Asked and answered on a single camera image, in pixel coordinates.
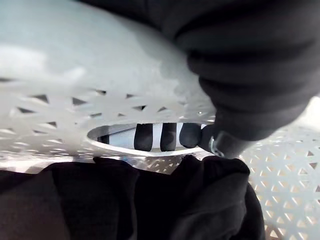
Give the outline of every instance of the metal ring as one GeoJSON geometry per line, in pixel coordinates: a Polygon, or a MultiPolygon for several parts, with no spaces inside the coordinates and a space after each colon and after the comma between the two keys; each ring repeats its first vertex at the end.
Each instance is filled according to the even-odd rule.
{"type": "Polygon", "coordinates": [[[223,152],[219,151],[216,147],[215,144],[215,139],[214,136],[211,136],[210,141],[209,141],[209,149],[211,151],[211,153],[213,153],[214,155],[223,158],[225,155],[223,154],[223,152]]]}

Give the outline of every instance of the laundry basket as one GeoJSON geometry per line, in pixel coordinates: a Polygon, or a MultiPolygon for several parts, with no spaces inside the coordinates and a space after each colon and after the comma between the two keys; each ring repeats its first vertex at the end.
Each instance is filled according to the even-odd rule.
{"type": "MultiPolygon", "coordinates": [[[[2,0],[0,56],[0,167],[102,156],[169,174],[181,159],[172,156],[207,154],[96,139],[102,126],[214,122],[186,56],[147,26],[71,0],[2,0]]],[[[269,239],[320,234],[320,120],[310,109],[240,156],[269,239]]]]}

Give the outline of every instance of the white plastic basket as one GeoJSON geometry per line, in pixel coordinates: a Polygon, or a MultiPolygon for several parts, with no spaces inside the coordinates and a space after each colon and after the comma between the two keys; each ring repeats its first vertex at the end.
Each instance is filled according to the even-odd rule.
{"type": "MultiPolygon", "coordinates": [[[[158,32],[71,0],[1,0],[0,104],[0,167],[19,172],[49,160],[125,156],[137,168],[169,174],[181,159],[173,155],[206,153],[137,151],[97,142],[89,131],[208,124],[215,115],[186,56],[158,32]]],[[[315,98],[295,124],[241,155],[269,239],[319,238],[319,106],[315,98]]]]}

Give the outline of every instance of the black sleeve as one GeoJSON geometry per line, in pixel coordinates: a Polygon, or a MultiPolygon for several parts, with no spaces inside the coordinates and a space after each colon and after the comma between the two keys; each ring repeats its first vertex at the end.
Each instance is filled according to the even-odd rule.
{"type": "Polygon", "coordinates": [[[186,51],[215,125],[240,139],[267,137],[320,91],[318,0],[84,2],[143,19],[186,51]]]}

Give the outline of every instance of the black cloth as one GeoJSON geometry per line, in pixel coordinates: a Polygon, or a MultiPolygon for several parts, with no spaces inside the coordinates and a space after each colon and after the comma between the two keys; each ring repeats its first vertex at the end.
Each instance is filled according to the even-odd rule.
{"type": "Polygon", "coordinates": [[[184,50],[217,108],[217,131],[266,138],[320,91],[318,0],[81,2],[151,25],[184,50]]]}
{"type": "Polygon", "coordinates": [[[264,240],[238,159],[183,158],[171,175],[123,161],[0,171],[1,240],[264,240]]]}

